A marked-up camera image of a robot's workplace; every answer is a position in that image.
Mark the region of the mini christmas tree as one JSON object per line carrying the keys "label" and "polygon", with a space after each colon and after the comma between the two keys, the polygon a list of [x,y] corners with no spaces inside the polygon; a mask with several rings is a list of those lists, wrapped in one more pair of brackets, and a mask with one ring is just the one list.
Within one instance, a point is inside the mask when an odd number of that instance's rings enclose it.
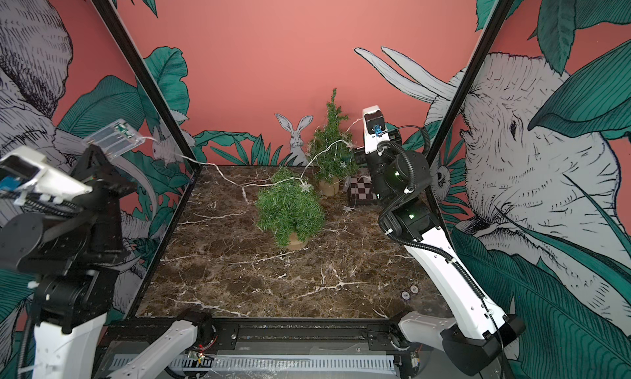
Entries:
{"label": "mini christmas tree", "polygon": [[274,236],[276,245],[289,247],[291,236],[305,243],[325,226],[320,196],[292,170],[281,167],[271,183],[259,190],[256,200],[258,227]]}
{"label": "mini christmas tree", "polygon": [[353,154],[353,134],[342,126],[348,115],[336,103],[336,97],[337,89],[334,88],[326,103],[326,123],[315,130],[308,144],[308,165],[315,167],[314,180],[320,193],[326,197],[335,196],[340,184],[359,172]]}

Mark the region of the clear string light battery box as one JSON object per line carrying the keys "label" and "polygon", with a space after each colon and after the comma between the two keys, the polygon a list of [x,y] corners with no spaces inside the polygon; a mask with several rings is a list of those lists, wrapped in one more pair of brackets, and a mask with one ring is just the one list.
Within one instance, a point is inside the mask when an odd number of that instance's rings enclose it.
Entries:
{"label": "clear string light battery box", "polygon": [[145,141],[146,139],[124,120],[114,121],[82,140],[87,147],[99,147],[108,159],[119,157]]}

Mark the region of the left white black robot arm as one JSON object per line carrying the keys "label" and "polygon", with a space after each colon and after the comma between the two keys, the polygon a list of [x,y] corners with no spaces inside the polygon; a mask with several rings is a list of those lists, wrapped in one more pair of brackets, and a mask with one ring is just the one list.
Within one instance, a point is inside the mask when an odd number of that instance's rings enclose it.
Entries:
{"label": "left white black robot arm", "polygon": [[89,378],[127,251],[119,202],[136,186],[90,145],[70,173],[22,146],[1,160],[1,195],[24,208],[1,230],[1,267],[30,274],[19,378]]}

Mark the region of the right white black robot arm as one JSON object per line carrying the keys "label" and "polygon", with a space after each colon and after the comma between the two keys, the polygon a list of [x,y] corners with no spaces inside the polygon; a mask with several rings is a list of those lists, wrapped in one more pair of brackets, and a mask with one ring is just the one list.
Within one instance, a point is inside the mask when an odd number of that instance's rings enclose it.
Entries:
{"label": "right white black robot arm", "polygon": [[367,164],[382,206],[382,233],[421,264],[453,314],[440,319],[409,313],[398,323],[403,338],[445,352],[468,376],[514,378],[506,348],[524,332],[524,322],[483,290],[458,257],[437,214],[419,199],[431,184],[424,155],[391,140],[383,122],[365,127],[363,141],[357,156]]}

